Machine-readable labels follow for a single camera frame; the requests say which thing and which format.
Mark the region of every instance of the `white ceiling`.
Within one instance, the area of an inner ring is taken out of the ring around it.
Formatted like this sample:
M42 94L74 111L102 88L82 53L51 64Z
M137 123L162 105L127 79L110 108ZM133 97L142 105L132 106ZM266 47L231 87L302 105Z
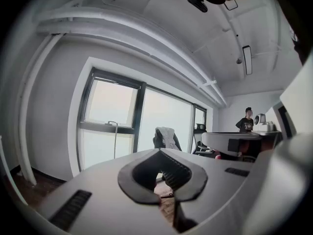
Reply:
M84 5L114 5L154 22L185 45L223 89L234 82L271 76L277 64L285 64L284 58L288 58L290 51L294 52L291 40L282 41L290 39L289 25L280 8L276 8L275 0L236 2L238 8L232 11L226 10L224 5L205 2L207 13L187 0L88 0ZM249 76L246 76L244 63L236 64L236 60L242 58L245 45L250 45L253 56L253 74ZM293 65L297 66L293 70L301 67L298 60ZM258 90L265 91L266 86L265 83L264 88Z

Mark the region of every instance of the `wooden floor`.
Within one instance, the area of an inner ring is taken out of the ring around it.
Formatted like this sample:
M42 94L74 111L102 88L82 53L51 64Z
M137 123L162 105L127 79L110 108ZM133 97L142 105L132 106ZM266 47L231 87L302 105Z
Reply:
M51 180L41 174L38 174L35 171L34 176L37 181L37 184L35 186L26 181L24 177L19 174L15 174L12 177L25 201L28 203L29 206L36 209L44 200L44 198L48 196L48 194L52 193L57 187L59 187L63 183ZM7 177L4 178L4 181L8 187L10 195L14 199L18 199Z
M155 194L162 196L168 196L173 193L172 189L166 185L164 181L159 182L155 188ZM160 211L171 224L174 220L174 198L162 198Z
M26 181L23 176L18 174L13 175L13 180L29 206L37 209L44 198L52 193L57 187L62 185L62 183L51 180L41 174L36 173L35 171L34 176L37 180L36 186L33 186L31 183ZM6 177L4 181L8 187L10 195L14 199L18 200L17 195L15 194ZM164 181L161 181L157 184L155 188L155 194L158 194L160 197L162 197L168 196L170 193L173 193L173 191L169 186L166 185ZM174 219L174 198L162 198L160 211L168 220L168 222L172 224Z

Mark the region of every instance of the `camera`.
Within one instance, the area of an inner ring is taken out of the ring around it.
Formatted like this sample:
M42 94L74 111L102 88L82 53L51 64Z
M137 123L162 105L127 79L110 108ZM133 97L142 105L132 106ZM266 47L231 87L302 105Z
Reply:
M204 0L188 0L188 2L190 2L193 6L195 6L196 8L198 8L200 11L202 11L203 13L207 12L207 7L206 5L203 3Z

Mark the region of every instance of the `window frame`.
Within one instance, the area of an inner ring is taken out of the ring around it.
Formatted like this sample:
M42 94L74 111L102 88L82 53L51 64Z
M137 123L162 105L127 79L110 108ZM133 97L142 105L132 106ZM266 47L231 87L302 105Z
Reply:
M204 124L206 126L206 115L207 115L207 110L201 106L199 106L198 104L193 104L193 111L192 111L192 125L191 125L191 141L189 141L189 145L188 145L188 153L192 153L192 144L193 144L193 141L195 140L195 137L194 137L194 129L195 129L195 122L196 122L196 109L200 110L200 111L203 111L205 114L204 114Z
M193 106L192 109L192 115L191 115L191 130L190 130L190 137L188 141L188 153L191 153L192 149L192 142L193 142L193 130L195 126L195 116L196 116L196 108L205 112L204 120L206 124L206 114L207 110L195 103L192 103L186 99L183 99L179 96L176 96L172 93L169 93L167 91L164 91L162 89L156 88L151 85L147 85L146 82L140 82L137 80L134 80L132 78L128 78L119 74L111 73L104 70L98 70L95 67L93 67L90 71L90 74L88 76L88 79L86 81L81 102L78 110L78 118L77 118L77 127L76 127L76 152L77 152L77 159L78 159L78 167L79 171L82 171L82 150L81 150L81 130L90 130L90 131L97 131L97 132L106 132L106 133L115 133L115 126L107 126L102 123L94 123L94 122L87 122L85 121L85 115L86 115L86 109L87 104L91 92L91 87L94 82L94 80L98 81L105 81L108 83L115 83L122 86L130 87L137 89L137 96L136 96L136 103L134 107L134 116L133 116L133 122L131 127L127 126L119 126L117 129L118 134L131 134L134 135L134 142L133 142L133 153L136 153L138 150L138 139L139 139L139 130L140 130L140 122L141 122L141 116L143 111L143 104L144 104L144 97L146 88L150 88L152 90L158 91L160 93L163 93L165 95L171 96L173 98L176 98L178 100L181 100L185 103L191 104Z

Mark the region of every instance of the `black hair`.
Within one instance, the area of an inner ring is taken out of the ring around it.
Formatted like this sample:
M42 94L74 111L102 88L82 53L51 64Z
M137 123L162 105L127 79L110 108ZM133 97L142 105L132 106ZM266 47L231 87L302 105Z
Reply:
M251 107L246 108L246 113L247 113L247 111L252 111Z

